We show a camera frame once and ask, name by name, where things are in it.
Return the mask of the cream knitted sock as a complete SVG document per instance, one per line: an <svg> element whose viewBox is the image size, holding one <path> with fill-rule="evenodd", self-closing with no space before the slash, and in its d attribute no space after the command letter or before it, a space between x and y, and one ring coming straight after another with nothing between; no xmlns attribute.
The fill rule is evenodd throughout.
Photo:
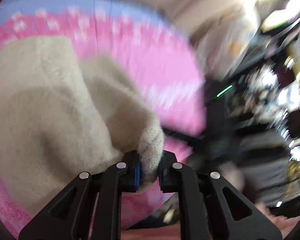
<svg viewBox="0 0 300 240"><path fill-rule="evenodd" d="M0 175L29 215L80 172L103 172L132 150L149 187L163 143L159 119L109 57L78 60L66 37L0 49Z"/></svg>

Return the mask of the pink floral bed sheet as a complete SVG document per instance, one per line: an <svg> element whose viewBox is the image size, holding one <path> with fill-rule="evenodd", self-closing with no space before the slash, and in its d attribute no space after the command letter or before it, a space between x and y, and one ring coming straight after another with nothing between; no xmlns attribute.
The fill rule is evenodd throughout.
<svg viewBox="0 0 300 240"><path fill-rule="evenodd" d="M205 126L203 77L186 35L158 12L125 0L3 0L0 49L31 37L66 37L78 60L112 59L126 74L160 126L198 135ZM163 150L185 160L189 148L164 138ZM155 180L122 198L127 228L149 216L166 199ZM18 237L32 217L8 194L0 175L0 221Z"/></svg>

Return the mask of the white patterned pillow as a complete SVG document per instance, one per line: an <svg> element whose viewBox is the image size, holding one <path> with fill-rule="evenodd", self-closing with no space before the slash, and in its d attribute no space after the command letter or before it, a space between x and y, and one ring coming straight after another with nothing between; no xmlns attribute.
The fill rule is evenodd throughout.
<svg viewBox="0 0 300 240"><path fill-rule="evenodd" d="M238 5L210 18L191 35L198 67L222 81L234 73L260 27L255 6Z"/></svg>

